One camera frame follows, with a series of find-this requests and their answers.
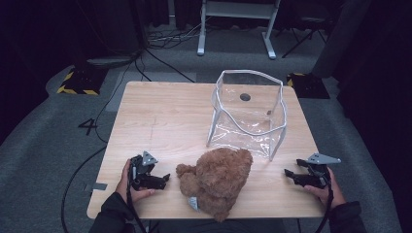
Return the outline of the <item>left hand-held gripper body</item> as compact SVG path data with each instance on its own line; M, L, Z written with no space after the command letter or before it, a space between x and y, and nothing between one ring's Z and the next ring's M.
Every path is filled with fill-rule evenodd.
M146 151L131 158L129 180L135 190L143 187L141 186L142 181L154 181L151 171L156 163L157 160Z

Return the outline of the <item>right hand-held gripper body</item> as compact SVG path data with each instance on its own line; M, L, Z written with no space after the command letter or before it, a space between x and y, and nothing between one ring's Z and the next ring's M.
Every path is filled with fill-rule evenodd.
M331 157L321 153L313 153L307 160L308 171L320 180L319 188L324 188L330 182L328 164L338 164L340 158Z

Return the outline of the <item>brown teddy bear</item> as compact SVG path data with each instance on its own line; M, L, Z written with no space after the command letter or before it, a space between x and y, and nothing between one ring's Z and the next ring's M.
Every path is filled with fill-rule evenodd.
M253 157L248 150L219 148L203 153L195 166L176 167L181 193L194 206L223 222L228 216L251 172Z

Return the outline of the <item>person's right hand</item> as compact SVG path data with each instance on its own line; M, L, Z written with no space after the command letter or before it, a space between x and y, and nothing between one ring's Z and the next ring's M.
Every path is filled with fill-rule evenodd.
M331 191L332 191L332 199L330 202L330 208L334 209L335 207L339 205L345 204L346 200L343 196L340 186L338 185L335 179L333 171L331 169L328 169L328 171L330 175L330 184L331 184ZM305 185L304 189L307 192L313 194L315 197L317 197L325 206L328 205L328 197L329 197L330 190L327 187L325 187L324 189L320 189L312 185Z

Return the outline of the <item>person's left hand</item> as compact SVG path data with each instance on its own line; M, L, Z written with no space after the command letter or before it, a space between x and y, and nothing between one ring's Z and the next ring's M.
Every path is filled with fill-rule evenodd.
M122 174L120 181L116 187L116 192L121 196L124 202L127 201L127 191L128 191L128 172L129 172L129 167L130 167L130 160L127 159L124 167L122 169ZM131 200L133 203L136 203L144 198L150 197L155 194L154 189L139 189L138 191L136 190L131 190L130 195L131 195Z

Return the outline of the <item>grey tape strip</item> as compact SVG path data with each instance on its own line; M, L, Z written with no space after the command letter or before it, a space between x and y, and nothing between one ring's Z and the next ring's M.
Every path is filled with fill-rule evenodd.
M84 191L92 192L93 190L105 190L106 188L106 183L87 183L84 187Z

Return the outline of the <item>person's dark clothing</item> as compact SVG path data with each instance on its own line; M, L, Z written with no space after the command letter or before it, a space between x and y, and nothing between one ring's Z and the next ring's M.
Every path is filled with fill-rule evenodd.
M287 233L281 219L163 219L151 223L153 233Z

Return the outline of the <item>black yellow striped floor plate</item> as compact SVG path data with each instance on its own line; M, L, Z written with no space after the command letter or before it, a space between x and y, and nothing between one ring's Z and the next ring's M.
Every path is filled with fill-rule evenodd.
M289 73L287 85L294 89L298 98L329 99L323 81L312 74Z
M65 76L57 93L99 95L107 73L107 69L72 68Z

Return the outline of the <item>grey stand base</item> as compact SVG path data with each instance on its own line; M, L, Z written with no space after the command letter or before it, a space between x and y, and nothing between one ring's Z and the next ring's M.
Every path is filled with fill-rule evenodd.
M108 56L88 59L90 65L99 68L116 68L124 66L132 61L130 56Z

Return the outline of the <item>grey curtain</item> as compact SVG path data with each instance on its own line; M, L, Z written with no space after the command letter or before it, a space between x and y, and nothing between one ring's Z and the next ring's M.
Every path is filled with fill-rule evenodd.
M344 0L340 16L318 57L311 74L318 79L332 76L339 60L354 38L372 0Z

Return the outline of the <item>white metal desk frame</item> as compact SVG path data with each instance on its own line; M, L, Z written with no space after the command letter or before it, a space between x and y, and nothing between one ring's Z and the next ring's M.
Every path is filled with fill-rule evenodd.
M272 47L270 36L278 14L280 2L281 0L274 0L273 3L263 4L202 0L197 54L202 56L205 53L206 17L238 17L268 20L267 29L265 32L261 33L261 36L265 44L268 57L270 59L275 59L277 55Z

